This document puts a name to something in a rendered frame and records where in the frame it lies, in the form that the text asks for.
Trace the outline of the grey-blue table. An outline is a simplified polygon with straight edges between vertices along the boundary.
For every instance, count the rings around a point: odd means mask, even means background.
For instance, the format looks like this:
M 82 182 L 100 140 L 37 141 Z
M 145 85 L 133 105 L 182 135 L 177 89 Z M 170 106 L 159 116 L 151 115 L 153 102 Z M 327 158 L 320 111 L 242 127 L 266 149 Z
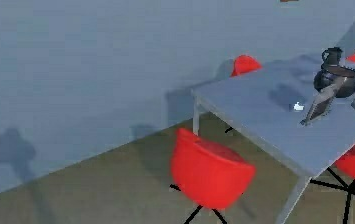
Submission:
M 300 123 L 317 94 L 313 77 L 321 63 L 318 53 L 305 54 L 192 90 L 194 131 L 205 108 L 298 176 L 275 224 L 285 224 L 309 181 L 355 144 L 355 110 L 349 98 L 335 100 L 321 119 Z M 293 110 L 297 102 L 303 111 Z

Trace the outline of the black pot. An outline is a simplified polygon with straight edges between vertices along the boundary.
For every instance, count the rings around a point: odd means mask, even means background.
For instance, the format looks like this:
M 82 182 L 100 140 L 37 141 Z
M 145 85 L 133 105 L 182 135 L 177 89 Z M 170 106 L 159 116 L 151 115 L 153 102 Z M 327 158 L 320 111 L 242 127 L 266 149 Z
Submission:
M 314 88 L 320 92 L 322 89 L 336 84 L 337 98 L 347 98 L 355 93 L 355 69 L 346 66 L 322 66 L 314 77 Z

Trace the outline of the black kettle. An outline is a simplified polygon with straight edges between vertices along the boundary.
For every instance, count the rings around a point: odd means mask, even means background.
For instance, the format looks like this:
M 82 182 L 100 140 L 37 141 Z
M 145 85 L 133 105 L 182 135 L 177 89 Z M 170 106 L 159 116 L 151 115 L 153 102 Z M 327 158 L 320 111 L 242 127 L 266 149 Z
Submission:
M 321 58 L 325 66 L 338 66 L 343 50 L 340 47 L 332 47 L 322 52 Z

